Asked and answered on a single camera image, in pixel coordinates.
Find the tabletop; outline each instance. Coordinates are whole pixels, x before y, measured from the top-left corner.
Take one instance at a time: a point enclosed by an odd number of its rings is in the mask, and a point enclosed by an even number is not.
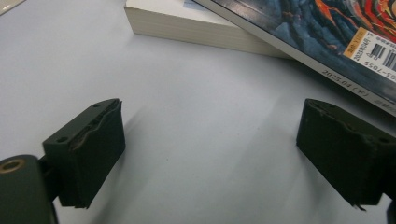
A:
[[[29,0],[0,17],[0,158],[89,105],[123,101],[125,152],[89,209],[61,224],[386,223],[295,146],[306,98],[396,135],[395,118],[291,60],[134,35],[124,0]]]

